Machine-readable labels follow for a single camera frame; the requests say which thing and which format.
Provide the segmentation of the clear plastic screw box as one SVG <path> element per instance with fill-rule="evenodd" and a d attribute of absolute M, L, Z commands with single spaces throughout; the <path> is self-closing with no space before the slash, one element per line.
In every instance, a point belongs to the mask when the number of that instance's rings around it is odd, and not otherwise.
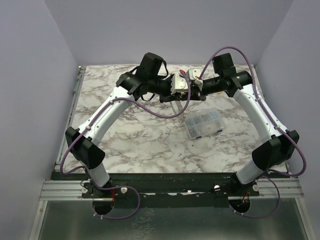
<path fill-rule="evenodd" d="M 186 115 L 184 125 L 190 139 L 217 135 L 226 128 L 226 124 L 216 108 L 204 109 Z"/>

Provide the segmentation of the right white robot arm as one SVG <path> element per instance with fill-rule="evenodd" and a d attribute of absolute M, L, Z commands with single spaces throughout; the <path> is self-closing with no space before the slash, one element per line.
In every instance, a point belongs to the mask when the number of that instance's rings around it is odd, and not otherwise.
<path fill-rule="evenodd" d="M 253 84 L 247 71 L 236 71 L 229 53 L 218 55 L 212 60 L 217 77 L 202 80 L 197 69 L 187 71 L 192 81 L 191 91 L 196 100 L 217 92 L 225 92 L 233 98 L 250 118 L 262 144 L 251 154 L 251 160 L 240 170 L 233 173 L 228 184 L 230 191 L 240 196 L 263 173 L 289 160 L 295 150 L 294 144 L 300 136 L 296 130 L 289 131 L 273 114 Z"/>

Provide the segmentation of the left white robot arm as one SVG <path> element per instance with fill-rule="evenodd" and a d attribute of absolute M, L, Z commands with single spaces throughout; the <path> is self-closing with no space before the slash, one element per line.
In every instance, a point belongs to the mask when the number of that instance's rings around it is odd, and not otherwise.
<path fill-rule="evenodd" d="M 184 112 L 182 109 L 173 115 L 161 115 L 147 109 L 138 102 L 147 93 L 171 97 L 174 94 L 186 92 L 186 100 L 190 101 L 191 85 L 185 71 L 181 70 L 173 75 L 159 75 L 161 66 L 166 65 L 162 57 L 154 53 L 146 53 L 140 65 L 120 75 L 107 100 L 87 121 L 78 128 L 70 126 L 65 131 L 68 148 L 61 161 L 65 162 L 68 154 L 72 154 L 80 162 L 81 168 L 87 171 L 97 196 L 106 197 L 111 190 L 108 183 L 111 178 L 103 164 L 106 154 L 99 148 L 99 144 L 121 114 L 131 105 L 136 105 L 162 119 L 176 118 Z"/>

